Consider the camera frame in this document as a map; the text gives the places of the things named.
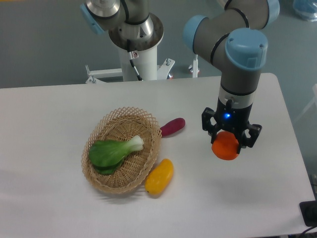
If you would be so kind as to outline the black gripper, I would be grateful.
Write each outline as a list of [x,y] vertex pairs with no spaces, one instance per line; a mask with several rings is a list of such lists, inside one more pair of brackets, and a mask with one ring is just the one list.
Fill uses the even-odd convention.
[[250,104],[246,108],[230,108],[228,110],[226,104],[218,99],[216,111],[206,107],[201,115],[202,129],[208,132],[211,144],[215,142],[217,133],[223,130],[237,134],[237,154],[240,154],[243,148],[252,148],[262,130],[260,124],[249,123],[252,106],[253,104]]

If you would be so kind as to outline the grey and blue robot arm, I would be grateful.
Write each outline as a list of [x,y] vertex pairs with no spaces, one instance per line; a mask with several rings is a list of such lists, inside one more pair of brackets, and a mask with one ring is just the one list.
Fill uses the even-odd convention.
[[[163,37],[162,23],[150,13],[148,1],[87,0],[80,10],[94,33],[108,32],[121,50],[125,81],[158,79],[157,58],[143,56]],[[221,71],[217,108],[202,113],[202,128],[212,141],[224,130],[234,134],[239,148],[256,142],[262,127],[251,124],[249,115],[266,62],[268,41],[262,29],[279,12],[277,0],[227,0],[221,15],[196,15],[185,24],[186,46]]]

